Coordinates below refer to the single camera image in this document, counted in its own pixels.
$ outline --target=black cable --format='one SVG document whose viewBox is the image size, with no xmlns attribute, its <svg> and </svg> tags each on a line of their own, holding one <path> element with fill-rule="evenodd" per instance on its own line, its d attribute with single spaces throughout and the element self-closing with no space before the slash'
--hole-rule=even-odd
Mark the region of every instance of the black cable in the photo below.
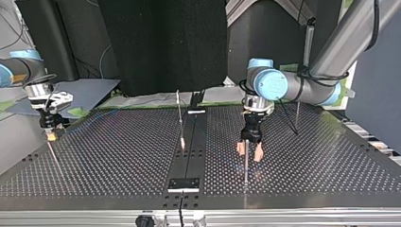
<svg viewBox="0 0 401 227">
<path fill-rule="evenodd" d="M 297 19 L 298 24 L 300 24 L 301 11 L 302 11 L 302 7 L 304 6 L 304 2 L 305 2 L 305 0 L 302 0 L 300 9 L 299 9 L 299 11 L 298 11 L 298 19 Z"/>
<path fill-rule="evenodd" d="M 335 80 L 340 80 L 340 79 L 346 79 L 346 78 L 348 78 L 349 75 L 350 74 L 348 72 L 346 72 L 341 76 L 329 76 L 329 75 L 312 76 L 312 75 L 310 75 L 308 68 L 306 68 L 303 72 L 297 74 L 297 76 L 299 78 L 310 79 L 310 80 L 315 80 L 315 81 L 319 81 L 319 80 L 335 81 Z"/>
<path fill-rule="evenodd" d="M 257 92 L 247 87 L 247 80 L 243 79 L 239 82 L 239 88 L 244 91 L 247 95 L 257 96 Z"/>
<path fill-rule="evenodd" d="M 372 31 L 372 38 L 371 38 L 371 42 L 369 43 L 368 47 L 366 47 L 365 51 L 371 49 L 376 41 L 377 41 L 377 37 L 378 37 L 378 29 L 379 29 L 379 25 L 380 25 L 380 8 L 378 5 L 378 0 L 374 0 L 374 30 Z"/>
<path fill-rule="evenodd" d="M 303 71 L 297 73 L 297 77 L 298 78 L 312 80 L 312 81 L 314 81 L 314 82 L 316 82 L 316 83 L 318 83 L 318 84 L 320 84 L 321 86 L 324 86 L 324 87 L 334 87 L 337 84 L 328 85 L 328 84 L 322 83 L 321 81 L 339 81 L 341 79 L 348 78 L 349 75 L 350 74 L 348 72 L 346 72 L 341 76 L 330 76 L 330 75 L 312 76 L 312 75 L 310 75 L 309 68 L 306 68 Z"/>
<path fill-rule="evenodd" d="M 287 116 L 288 121 L 289 121 L 289 123 L 291 124 L 291 125 L 289 126 L 289 128 L 290 128 L 296 135 L 298 135 L 298 134 L 299 134 L 298 129 L 297 129 L 297 127 L 295 126 L 295 124 L 292 122 L 291 117 L 289 116 L 289 114 L 288 114 L 288 112 L 287 112 L 286 106 L 284 105 L 284 103 L 283 103 L 283 101 L 282 101 L 281 99 L 278 99 L 278 101 L 280 102 L 280 106 L 281 106 L 281 108 L 283 108 L 284 114 Z"/>
<path fill-rule="evenodd" d="M 78 58 L 76 58 L 76 57 L 74 57 L 74 59 L 75 59 L 78 63 L 82 64 L 82 66 L 86 69 L 86 71 L 87 71 L 88 74 L 91 74 L 91 75 L 93 75 L 94 77 L 100 79 L 100 73 L 99 73 L 99 71 L 98 71 L 95 67 L 93 67 L 91 64 L 87 63 L 86 61 L 82 61 L 82 60 L 80 60 L 80 59 L 78 59 Z"/>
<path fill-rule="evenodd" d="M 0 47 L 0 50 L 7 49 L 7 48 L 9 48 L 10 46 L 13 46 L 14 44 L 17 44 L 17 42 L 20 41 L 21 38 L 23 37 L 23 34 L 24 34 L 24 27 L 22 26 L 22 28 L 21 28 L 21 34 L 18 36 L 18 38 L 17 38 L 14 42 L 12 42 L 11 44 L 8 44 L 8 45 L 5 45 L 5 46 Z"/>
</svg>

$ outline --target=metal bracket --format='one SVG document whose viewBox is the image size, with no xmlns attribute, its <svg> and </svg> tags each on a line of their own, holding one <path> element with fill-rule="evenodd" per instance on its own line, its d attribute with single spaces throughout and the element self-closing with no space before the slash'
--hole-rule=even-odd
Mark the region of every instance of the metal bracket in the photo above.
<svg viewBox="0 0 401 227">
<path fill-rule="evenodd" d="M 171 179 L 168 184 L 168 193 L 198 193 L 200 192 L 199 178 Z"/>
</svg>

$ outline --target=black backdrop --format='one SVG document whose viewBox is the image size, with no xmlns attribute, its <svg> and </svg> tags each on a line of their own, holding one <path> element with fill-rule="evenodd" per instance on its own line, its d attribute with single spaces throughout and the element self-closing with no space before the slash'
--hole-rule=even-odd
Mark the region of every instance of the black backdrop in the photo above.
<svg viewBox="0 0 401 227">
<path fill-rule="evenodd" d="M 129 96 L 197 91 L 227 76 L 224 0 L 99 0 Z"/>
</svg>

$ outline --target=metal rod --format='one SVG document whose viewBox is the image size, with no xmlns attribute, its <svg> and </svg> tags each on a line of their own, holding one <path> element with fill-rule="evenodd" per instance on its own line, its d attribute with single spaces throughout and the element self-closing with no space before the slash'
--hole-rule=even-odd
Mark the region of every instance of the metal rod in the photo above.
<svg viewBox="0 0 401 227">
<path fill-rule="evenodd" d="M 180 91 L 177 90 L 177 105 L 178 105 L 178 115 L 179 115 L 179 122 L 180 122 L 180 130 L 181 130 L 181 147 L 184 150 L 185 149 L 185 140 L 183 139 L 183 115 L 181 114 L 181 99 L 180 99 Z"/>
<path fill-rule="evenodd" d="M 47 141 L 47 146 L 49 147 L 50 154 L 53 157 L 54 162 L 56 163 L 56 166 L 58 167 L 61 176 L 64 177 L 64 174 L 62 173 L 61 166 L 60 166 L 60 163 L 59 163 L 59 159 L 57 159 L 56 153 L 54 152 L 53 148 L 51 147 L 50 142 L 48 142 L 48 141 Z"/>
<path fill-rule="evenodd" d="M 250 159 L 250 141 L 245 140 L 245 174 L 244 174 L 245 187 L 248 186 L 249 159 Z"/>
<path fill-rule="evenodd" d="M 401 8 L 399 0 L 380 0 L 381 30 Z M 374 26 L 374 1 L 354 0 L 333 31 L 318 58 L 311 64 L 310 75 L 344 75 L 357 58 L 365 51 L 372 39 Z M 333 85 L 336 81 L 322 81 Z"/>
<path fill-rule="evenodd" d="M 295 130 L 298 131 L 298 119 L 299 119 L 299 115 L 300 115 L 300 106 L 301 106 L 301 102 L 297 103 L 297 114 L 295 115 Z"/>
</svg>

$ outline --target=cable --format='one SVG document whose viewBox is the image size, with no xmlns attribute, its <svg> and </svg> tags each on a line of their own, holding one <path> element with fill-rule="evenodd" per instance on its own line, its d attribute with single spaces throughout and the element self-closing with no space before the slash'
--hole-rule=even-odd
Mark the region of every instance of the cable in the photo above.
<svg viewBox="0 0 401 227">
<path fill-rule="evenodd" d="M 302 2 L 301 2 L 301 6 L 300 6 L 300 10 L 298 11 L 298 18 L 297 18 L 297 22 L 298 22 L 298 24 L 300 24 L 300 19 L 301 19 L 301 11 L 302 11 L 302 7 L 304 6 L 304 2 L 305 2 L 305 0 L 302 0 Z"/>
<path fill-rule="evenodd" d="M 85 69 L 88 71 L 88 74 L 91 74 L 91 75 L 95 76 L 98 79 L 100 78 L 100 72 L 95 67 L 93 67 L 91 64 L 89 64 L 89 63 L 87 63 L 85 61 L 82 61 L 82 60 L 80 60 L 79 58 L 76 58 L 76 57 L 74 57 L 74 59 L 78 63 L 82 64 L 82 66 L 85 67 Z"/>
<path fill-rule="evenodd" d="M 93 5 L 93 6 L 95 6 L 95 7 L 99 7 L 99 4 L 96 4 L 96 3 L 93 3 L 93 2 L 91 2 L 90 0 L 86 0 L 89 4 L 91 4 L 91 5 Z"/>
<path fill-rule="evenodd" d="M 28 85 L 30 85 L 30 84 L 32 84 L 32 83 L 35 83 L 35 82 L 38 82 L 38 81 L 42 81 L 42 80 L 50 80 L 50 79 L 54 79 L 54 78 L 56 78 L 56 77 L 57 77 L 56 74 L 47 74 L 47 75 L 38 77 L 38 78 L 36 78 L 36 79 L 33 79 L 33 80 L 27 82 L 26 84 L 24 84 L 23 87 L 25 88 L 25 87 L 27 87 Z"/>
<path fill-rule="evenodd" d="M 340 80 L 340 79 L 346 79 L 349 76 L 349 73 L 346 72 L 341 76 L 329 76 L 329 75 L 321 75 L 321 76 L 312 76 L 310 75 L 309 69 L 306 68 L 304 71 L 300 72 L 297 74 L 299 78 L 303 79 L 310 79 L 310 80 Z"/>
<path fill-rule="evenodd" d="M 9 22 L 9 20 L 8 20 L 5 16 L 3 16 L 1 13 L 0 13 L 0 16 L 3 18 L 3 20 L 4 20 L 4 21 L 6 22 L 6 24 L 9 26 L 9 28 L 15 33 L 15 35 L 18 36 L 19 33 L 14 29 L 14 27 L 12 27 L 11 23 Z M 23 37 L 21 37 L 21 41 L 24 42 L 24 44 L 27 44 L 27 45 L 30 46 L 30 43 L 28 43 Z"/>
<path fill-rule="evenodd" d="M 103 69 L 102 69 L 103 58 L 104 58 L 105 54 L 107 53 L 107 51 L 108 51 L 111 47 L 112 47 L 111 45 L 107 46 L 106 49 L 103 51 L 103 54 L 101 54 L 101 57 L 100 57 L 99 69 L 100 69 L 100 76 L 101 76 L 102 79 L 104 79 L 104 77 L 103 77 Z"/>
<path fill-rule="evenodd" d="M 298 129 L 295 127 L 295 124 L 292 122 L 291 117 L 289 116 L 289 114 L 288 114 L 288 112 L 287 112 L 287 108 L 285 107 L 285 104 L 283 103 L 283 101 L 282 101 L 281 99 L 278 99 L 278 101 L 280 102 L 280 106 L 281 106 L 281 108 L 283 108 L 284 114 L 287 116 L 288 121 L 289 121 L 289 123 L 291 124 L 291 125 L 289 126 L 289 128 L 290 128 L 292 131 L 294 131 L 294 133 L 295 133 L 296 135 L 298 135 L 298 134 L 299 134 Z"/>
<path fill-rule="evenodd" d="M 5 46 L 0 47 L 0 50 L 7 49 L 7 48 L 9 48 L 10 46 L 13 46 L 13 45 L 17 44 L 17 42 L 20 41 L 21 38 L 23 37 L 23 34 L 24 34 L 24 28 L 22 27 L 22 28 L 21 28 L 21 34 L 18 36 L 18 38 L 17 38 L 14 42 L 12 42 L 11 44 L 8 44 L 8 45 L 5 45 Z"/>
<path fill-rule="evenodd" d="M 371 38 L 371 42 L 369 43 L 368 47 L 366 47 L 365 51 L 371 49 L 376 41 L 377 41 L 377 37 L 378 37 L 378 29 L 379 29 L 379 25 L 380 25 L 380 8 L 378 5 L 378 0 L 374 0 L 374 30 L 372 31 L 372 38 Z"/>
<path fill-rule="evenodd" d="M 246 80 L 246 79 L 243 79 L 243 80 L 241 80 L 241 81 L 239 82 L 239 88 L 240 88 L 242 91 L 244 91 L 247 95 L 250 95 L 250 96 L 257 96 L 257 92 L 254 91 L 254 90 L 252 90 L 252 89 L 250 89 L 250 88 L 247 86 L 247 80 Z"/>
</svg>

